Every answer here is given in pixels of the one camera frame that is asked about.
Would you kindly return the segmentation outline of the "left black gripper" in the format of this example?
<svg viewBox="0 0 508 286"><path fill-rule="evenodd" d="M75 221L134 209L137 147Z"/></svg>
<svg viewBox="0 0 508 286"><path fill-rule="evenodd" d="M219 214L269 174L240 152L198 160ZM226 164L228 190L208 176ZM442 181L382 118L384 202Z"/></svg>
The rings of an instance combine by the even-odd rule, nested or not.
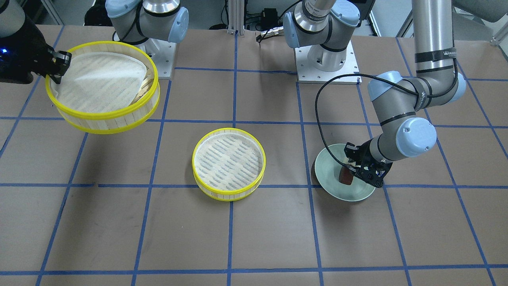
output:
<svg viewBox="0 0 508 286"><path fill-rule="evenodd" d="M377 161L370 152L371 142L372 140L362 145L346 143L344 154L348 158L349 171L354 177L375 188L382 188L383 178L391 169L392 163Z"/></svg>

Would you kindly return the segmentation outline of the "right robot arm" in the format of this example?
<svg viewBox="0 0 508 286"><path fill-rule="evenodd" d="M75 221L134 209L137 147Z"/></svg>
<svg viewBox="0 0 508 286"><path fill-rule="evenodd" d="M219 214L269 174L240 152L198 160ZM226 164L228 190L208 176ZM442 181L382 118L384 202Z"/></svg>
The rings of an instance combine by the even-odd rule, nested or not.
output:
<svg viewBox="0 0 508 286"><path fill-rule="evenodd" d="M55 51L18 1L2 0L0 6L1 82L30 84L38 74L60 83L72 54ZM189 26L189 12L180 1L107 0L105 8L116 32L115 42L143 50L156 65L158 76L170 79L176 44L183 41Z"/></svg>

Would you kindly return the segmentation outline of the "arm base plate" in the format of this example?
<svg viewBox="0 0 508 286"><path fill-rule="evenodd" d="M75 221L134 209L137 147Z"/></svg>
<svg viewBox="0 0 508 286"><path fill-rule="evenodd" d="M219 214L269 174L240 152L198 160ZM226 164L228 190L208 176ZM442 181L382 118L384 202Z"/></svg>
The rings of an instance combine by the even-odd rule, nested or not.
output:
<svg viewBox="0 0 508 286"><path fill-rule="evenodd" d="M360 72L351 41L339 52L325 50L321 45L295 48L294 59L299 83L325 83L339 75Z"/></svg>
<svg viewBox="0 0 508 286"><path fill-rule="evenodd" d="M148 39L136 45L144 51L154 62L160 79L172 78L177 44L158 39Z"/></svg>

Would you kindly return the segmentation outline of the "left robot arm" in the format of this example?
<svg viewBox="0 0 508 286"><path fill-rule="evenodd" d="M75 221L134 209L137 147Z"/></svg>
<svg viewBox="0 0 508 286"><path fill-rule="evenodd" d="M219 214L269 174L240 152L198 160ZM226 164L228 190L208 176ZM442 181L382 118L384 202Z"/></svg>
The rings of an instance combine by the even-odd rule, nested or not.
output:
<svg viewBox="0 0 508 286"><path fill-rule="evenodd" d="M452 31L450 0L414 0L414 43L416 76L403 79L396 71L370 76L371 102L382 134L363 143L347 143L346 161L339 164L338 182L350 185L354 178L374 187L392 163L417 157L433 148L437 132L416 113L459 99L465 80L458 72ZM347 57L347 47L360 22L360 12L348 0L300 0L294 11L283 15L283 30L291 48L310 47L311 67L323 72L339 71Z"/></svg>

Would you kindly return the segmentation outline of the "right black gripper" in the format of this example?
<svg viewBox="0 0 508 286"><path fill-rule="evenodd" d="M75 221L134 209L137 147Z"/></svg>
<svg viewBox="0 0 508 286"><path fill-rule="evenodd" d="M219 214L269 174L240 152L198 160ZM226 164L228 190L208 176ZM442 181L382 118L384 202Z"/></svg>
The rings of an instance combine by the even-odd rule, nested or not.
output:
<svg viewBox="0 0 508 286"><path fill-rule="evenodd" d="M72 54L54 51L33 22L24 22L16 33L1 38L0 47L2 83L30 84L36 73L60 84L71 65Z"/></svg>

